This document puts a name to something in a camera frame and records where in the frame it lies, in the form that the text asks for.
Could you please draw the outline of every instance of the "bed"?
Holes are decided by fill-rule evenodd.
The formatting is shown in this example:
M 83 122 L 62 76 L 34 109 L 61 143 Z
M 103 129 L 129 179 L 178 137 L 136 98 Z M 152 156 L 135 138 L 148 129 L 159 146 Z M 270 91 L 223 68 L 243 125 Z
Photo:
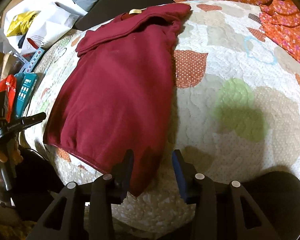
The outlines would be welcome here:
M 260 30 L 258 6 L 196 0 L 174 50 L 176 86 L 164 156 L 151 185 L 113 205 L 113 217 L 138 236 L 154 238 L 190 221 L 194 205 L 178 194 L 171 152 L 214 181 L 245 181 L 268 171 L 300 179 L 300 63 Z M 85 32 L 71 30 L 44 55 L 27 115 L 49 117 L 76 67 Z M 64 183 L 101 175 L 71 154 L 44 145 L 47 119 L 24 132 L 29 146 L 54 165 Z

